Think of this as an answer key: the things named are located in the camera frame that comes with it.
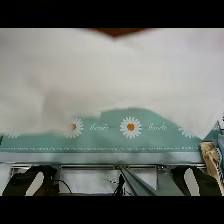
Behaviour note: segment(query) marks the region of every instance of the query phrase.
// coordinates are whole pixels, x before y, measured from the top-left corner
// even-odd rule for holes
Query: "yellow flower center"
[[[133,124],[128,124],[127,128],[129,131],[133,131],[135,129],[135,126]]]
[[[72,124],[72,127],[75,130],[76,129],[76,124]]]

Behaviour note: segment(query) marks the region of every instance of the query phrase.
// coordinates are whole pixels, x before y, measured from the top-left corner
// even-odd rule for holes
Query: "white fabric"
[[[66,131],[73,115],[145,108],[204,138],[224,112],[224,30],[114,40],[82,29],[0,29],[0,133]]]

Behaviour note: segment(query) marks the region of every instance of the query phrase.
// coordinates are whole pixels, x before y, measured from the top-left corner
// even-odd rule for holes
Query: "black cable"
[[[65,184],[65,185],[66,185],[66,187],[69,189],[70,194],[73,196],[73,194],[72,194],[72,191],[71,191],[70,187],[69,187],[69,186],[68,186],[68,184],[66,184],[63,180],[54,180],[54,181],[59,181],[59,182],[62,182],[63,184]]]

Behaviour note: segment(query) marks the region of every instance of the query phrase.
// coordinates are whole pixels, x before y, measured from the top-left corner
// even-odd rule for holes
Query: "flower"
[[[183,128],[178,128],[178,131],[182,131],[182,135],[184,135],[186,138],[187,137],[188,138],[194,138],[195,137],[194,134],[192,134],[191,132],[189,132],[189,131],[187,131],[187,130],[185,130]]]
[[[69,133],[65,133],[66,138],[75,138],[76,136],[79,136],[82,134],[83,130],[83,121],[79,118],[75,118],[72,120],[72,129],[69,131]]]
[[[123,135],[130,139],[139,136],[141,134],[140,130],[142,130],[140,121],[134,117],[126,117],[126,119],[123,119],[120,127],[120,131],[123,131]]]
[[[8,138],[18,138],[20,134],[7,134],[6,135]]]

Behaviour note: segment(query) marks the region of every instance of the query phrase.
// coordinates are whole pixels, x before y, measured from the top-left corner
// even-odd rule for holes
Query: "teal tablecloth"
[[[140,109],[102,113],[100,118],[74,118],[71,138],[65,135],[3,136],[1,152],[198,152],[200,139],[162,117]],[[220,133],[218,124],[204,139]]]

